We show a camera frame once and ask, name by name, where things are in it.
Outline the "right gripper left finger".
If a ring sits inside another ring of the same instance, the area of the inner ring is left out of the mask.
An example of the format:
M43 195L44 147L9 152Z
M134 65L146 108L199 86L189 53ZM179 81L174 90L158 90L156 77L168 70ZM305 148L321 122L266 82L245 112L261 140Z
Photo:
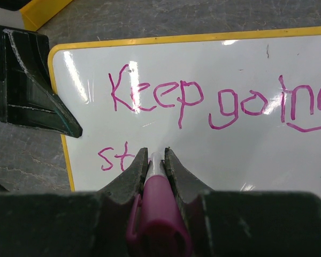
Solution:
M93 192L0 192L0 256L128 256L125 233L148 151Z

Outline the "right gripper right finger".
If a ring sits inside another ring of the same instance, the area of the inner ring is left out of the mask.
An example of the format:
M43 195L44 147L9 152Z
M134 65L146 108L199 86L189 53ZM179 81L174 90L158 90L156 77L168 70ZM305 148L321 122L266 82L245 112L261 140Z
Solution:
M321 198L300 191L215 191L170 148L165 169L196 256L321 256Z

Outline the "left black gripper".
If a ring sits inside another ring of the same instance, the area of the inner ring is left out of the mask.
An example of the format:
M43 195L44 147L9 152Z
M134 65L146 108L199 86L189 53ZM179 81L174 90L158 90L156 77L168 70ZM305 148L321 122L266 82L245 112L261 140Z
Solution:
M0 26L0 121L79 138L82 127L51 86L47 36Z

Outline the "pink capped whiteboard marker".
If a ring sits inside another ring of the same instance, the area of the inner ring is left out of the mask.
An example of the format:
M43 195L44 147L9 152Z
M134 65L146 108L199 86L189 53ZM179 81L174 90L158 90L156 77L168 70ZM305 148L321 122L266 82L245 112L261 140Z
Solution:
M143 192L135 197L126 242L130 256L192 255L192 240L159 152L152 153Z

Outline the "wood framed whiteboard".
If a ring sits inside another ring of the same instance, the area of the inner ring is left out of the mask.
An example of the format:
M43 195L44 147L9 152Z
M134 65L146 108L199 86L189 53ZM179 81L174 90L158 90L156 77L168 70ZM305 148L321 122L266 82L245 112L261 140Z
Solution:
M171 148L215 190L321 197L321 27L59 44L52 86L80 123L70 187Z

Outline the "yellow plastic tray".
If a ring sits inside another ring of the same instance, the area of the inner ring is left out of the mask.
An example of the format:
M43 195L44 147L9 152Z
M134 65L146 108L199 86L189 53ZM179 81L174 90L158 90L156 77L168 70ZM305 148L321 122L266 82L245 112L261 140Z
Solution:
M19 12L22 16L24 29L37 31L73 0L32 0Z

